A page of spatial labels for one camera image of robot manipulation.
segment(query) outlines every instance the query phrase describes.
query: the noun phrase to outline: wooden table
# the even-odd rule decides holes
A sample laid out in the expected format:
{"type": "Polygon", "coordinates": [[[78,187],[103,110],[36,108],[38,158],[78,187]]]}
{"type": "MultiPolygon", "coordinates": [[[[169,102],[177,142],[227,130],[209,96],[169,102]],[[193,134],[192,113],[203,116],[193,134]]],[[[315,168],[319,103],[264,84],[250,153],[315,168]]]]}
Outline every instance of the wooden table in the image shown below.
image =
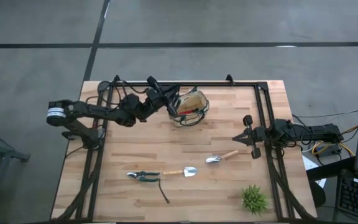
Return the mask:
{"type": "MultiPolygon", "coordinates": [[[[275,117],[292,119],[283,81],[267,82],[275,117]]],[[[81,100],[97,95],[98,83],[84,82],[81,100]]],[[[189,87],[182,87],[181,93],[189,89],[189,87]]],[[[153,114],[146,123],[138,122],[132,128],[109,122],[94,221],[277,220],[263,145],[259,145],[262,157],[252,159],[251,147],[231,140],[233,136],[243,132],[244,115],[251,114],[254,126],[260,125],[254,89],[219,86],[199,87],[199,90],[209,100],[210,110],[206,118],[196,126],[174,127],[165,109],[153,114]],[[205,159],[212,154],[225,154],[233,150],[239,150],[240,153],[219,164],[205,163],[205,159]],[[185,166],[198,168],[198,173],[194,177],[161,175],[161,185],[171,201],[170,204],[164,201],[158,183],[143,183],[126,175],[130,171],[162,172],[180,170],[185,166]],[[268,200],[268,210],[261,217],[252,215],[241,205],[241,188],[254,184],[261,186],[268,200]]],[[[91,126],[92,119],[79,120],[91,126]]],[[[81,141],[72,141],[68,152],[81,145],[81,141]]],[[[59,216],[78,193],[85,158],[86,150],[82,149],[65,160],[52,218],[59,216]]],[[[316,216],[300,149],[297,147],[285,149],[284,161],[292,192],[307,211],[316,216]]],[[[280,200],[284,214],[287,214],[282,192],[280,200]]],[[[87,204],[86,201],[84,215],[86,215],[87,204]]]]}

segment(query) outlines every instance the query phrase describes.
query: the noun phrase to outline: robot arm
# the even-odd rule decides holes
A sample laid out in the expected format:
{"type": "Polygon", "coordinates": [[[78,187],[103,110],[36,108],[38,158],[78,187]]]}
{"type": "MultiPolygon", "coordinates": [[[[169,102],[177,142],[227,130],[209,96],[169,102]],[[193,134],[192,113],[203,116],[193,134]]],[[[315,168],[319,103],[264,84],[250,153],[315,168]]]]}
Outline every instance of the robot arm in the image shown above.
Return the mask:
{"type": "Polygon", "coordinates": [[[163,106],[167,107],[171,115],[176,116],[172,104],[178,98],[180,85],[162,87],[153,77],[149,77],[147,83],[150,88],[146,91],[147,98],[143,103],[140,102],[138,96],[131,93],[118,103],[117,108],[96,106],[82,101],[51,101],[48,106],[47,123],[56,127],[64,126],[69,132],[62,133],[63,136],[67,139],[79,136],[82,138],[85,148],[94,149],[99,146],[98,130],[87,128],[77,121],[78,118],[106,119],[121,126],[132,127],[136,124],[136,119],[146,122],[149,116],[163,106]]]}
{"type": "Polygon", "coordinates": [[[339,143],[343,140],[339,128],[333,124],[323,126],[303,126],[293,124],[285,119],[275,119],[269,128],[263,126],[252,129],[252,117],[246,115],[243,119],[244,132],[233,137],[233,141],[252,146],[252,158],[260,157],[260,149],[256,147],[257,142],[270,141],[273,146],[283,147],[287,142],[297,141],[324,141],[339,143]]]}

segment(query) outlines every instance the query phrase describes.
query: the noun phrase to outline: trowel wooden handle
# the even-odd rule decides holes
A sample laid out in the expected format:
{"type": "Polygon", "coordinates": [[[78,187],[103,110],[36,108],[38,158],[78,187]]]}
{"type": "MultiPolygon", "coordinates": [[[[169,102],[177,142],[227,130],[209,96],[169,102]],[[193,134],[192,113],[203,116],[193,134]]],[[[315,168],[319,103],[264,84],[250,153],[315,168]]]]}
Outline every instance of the trowel wooden handle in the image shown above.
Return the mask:
{"type": "Polygon", "coordinates": [[[183,170],[178,170],[178,171],[166,171],[163,172],[162,175],[175,175],[175,174],[182,174],[183,170]]]}
{"type": "Polygon", "coordinates": [[[236,155],[236,154],[238,154],[238,153],[239,153],[239,151],[238,151],[238,150],[235,150],[235,151],[229,152],[229,153],[227,153],[227,154],[221,156],[221,158],[222,158],[222,159],[227,159],[227,158],[229,158],[229,157],[231,157],[231,156],[234,156],[234,155],[236,155]]]}

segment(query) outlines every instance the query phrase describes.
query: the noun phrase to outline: yellow cable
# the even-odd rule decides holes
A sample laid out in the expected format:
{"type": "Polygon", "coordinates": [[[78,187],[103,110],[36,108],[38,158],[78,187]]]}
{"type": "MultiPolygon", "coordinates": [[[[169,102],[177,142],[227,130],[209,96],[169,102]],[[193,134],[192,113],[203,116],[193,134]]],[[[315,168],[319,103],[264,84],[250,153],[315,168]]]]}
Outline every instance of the yellow cable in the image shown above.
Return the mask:
{"type": "Polygon", "coordinates": [[[339,143],[339,145],[344,147],[348,152],[350,152],[352,156],[355,156],[354,153],[347,146],[345,146],[343,143],[339,143]]]}
{"type": "Polygon", "coordinates": [[[328,148],[328,146],[332,146],[332,145],[333,145],[333,144],[327,144],[327,145],[325,145],[320,151],[314,152],[314,150],[312,150],[311,153],[312,153],[313,155],[320,154],[320,153],[322,153],[324,150],[326,150],[326,149],[328,148]]]}
{"type": "Polygon", "coordinates": [[[352,132],[352,131],[356,130],[357,128],[358,128],[358,125],[349,128],[348,130],[342,132],[341,134],[346,134],[346,133],[352,132]]]}
{"type": "Polygon", "coordinates": [[[323,143],[323,142],[318,142],[317,144],[315,144],[312,148],[311,148],[311,153],[313,153],[313,151],[314,151],[314,149],[317,147],[317,146],[319,146],[321,143],[323,143]]]}

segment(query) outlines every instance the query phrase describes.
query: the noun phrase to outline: white paper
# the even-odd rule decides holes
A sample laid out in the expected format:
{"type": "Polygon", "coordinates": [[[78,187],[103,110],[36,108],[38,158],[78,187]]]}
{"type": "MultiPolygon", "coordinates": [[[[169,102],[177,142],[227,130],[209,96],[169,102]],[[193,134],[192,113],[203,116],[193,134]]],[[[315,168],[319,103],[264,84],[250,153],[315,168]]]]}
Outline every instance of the white paper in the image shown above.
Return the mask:
{"type": "MultiPolygon", "coordinates": [[[[310,170],[312,168],[318,167],[317,164],[315,164],[313,161],[306,158],[305,156],[302,156],[302,159],[306,170],[310,170]]],[[[316,180],[316,183],[320,185],[321,188],[324,188],[324,184],[326,184],[326,180],[327,179],[316,180]]]]}

